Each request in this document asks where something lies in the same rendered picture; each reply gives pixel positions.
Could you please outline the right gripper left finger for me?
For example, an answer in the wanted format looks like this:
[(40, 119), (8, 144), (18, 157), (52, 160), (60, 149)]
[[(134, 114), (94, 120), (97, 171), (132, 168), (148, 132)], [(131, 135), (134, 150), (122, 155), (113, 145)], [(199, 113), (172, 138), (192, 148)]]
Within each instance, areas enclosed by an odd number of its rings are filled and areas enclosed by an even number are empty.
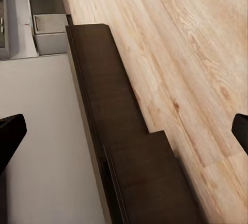
[(0, 119), (0, 176), (27, 133), (23, 114)]

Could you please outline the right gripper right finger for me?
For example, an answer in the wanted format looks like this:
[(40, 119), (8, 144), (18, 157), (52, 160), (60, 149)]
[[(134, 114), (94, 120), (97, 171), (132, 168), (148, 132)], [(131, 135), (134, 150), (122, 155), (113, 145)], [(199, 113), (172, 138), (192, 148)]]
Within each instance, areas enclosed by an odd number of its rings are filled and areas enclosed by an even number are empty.
[(231, 131), (248, 155), (248, 116), (236, 114)]

